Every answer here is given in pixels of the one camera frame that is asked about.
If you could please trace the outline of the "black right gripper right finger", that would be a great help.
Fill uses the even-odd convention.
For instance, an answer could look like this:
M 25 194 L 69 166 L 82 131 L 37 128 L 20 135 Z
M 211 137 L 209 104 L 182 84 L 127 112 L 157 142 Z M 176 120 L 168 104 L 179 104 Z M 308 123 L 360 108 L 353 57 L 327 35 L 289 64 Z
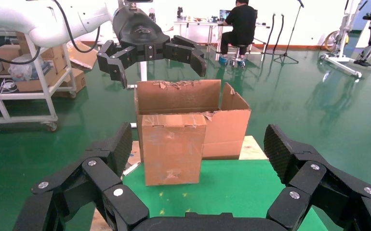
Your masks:
M 309 144 L 294 141 L 277 125 L 267 126 L 264 153 L 284 189 L 266 218 L 297 230 L 315 206 L 345 231 L 371 231 L 371 185 L 329 164 Z

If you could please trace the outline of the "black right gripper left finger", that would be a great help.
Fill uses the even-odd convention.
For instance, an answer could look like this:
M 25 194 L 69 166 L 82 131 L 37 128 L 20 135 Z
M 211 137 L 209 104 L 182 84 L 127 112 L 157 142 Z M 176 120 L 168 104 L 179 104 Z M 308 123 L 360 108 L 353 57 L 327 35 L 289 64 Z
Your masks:
M 31 188 L 14 225 L 16 231 L 63 231 L 92 203 L 114 231 L 132 231 L 149 210 L 122 182 L 132 151 L 132 128 L 122 123 L 111 138 L 93 142 L 81 158 Z

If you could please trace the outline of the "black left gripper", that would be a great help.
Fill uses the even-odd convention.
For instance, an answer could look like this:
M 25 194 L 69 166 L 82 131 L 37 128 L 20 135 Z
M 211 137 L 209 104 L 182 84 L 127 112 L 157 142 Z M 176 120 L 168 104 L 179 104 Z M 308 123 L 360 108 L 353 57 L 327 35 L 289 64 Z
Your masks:
M 204 52 L 197 48 L 197 43 L 179 35 L 170 41 L 142 10 L 119 8 L 112 27 L 120 45 L 113 40 L 106 41 L 97 53 L 97 61 L 99 69 L 109 74 L 112 81 L 121 82 L 124 89 L 128 87 L 125 70 L 137 61 L 165 58 L 189 64 L 200 77 L 206 75 Z

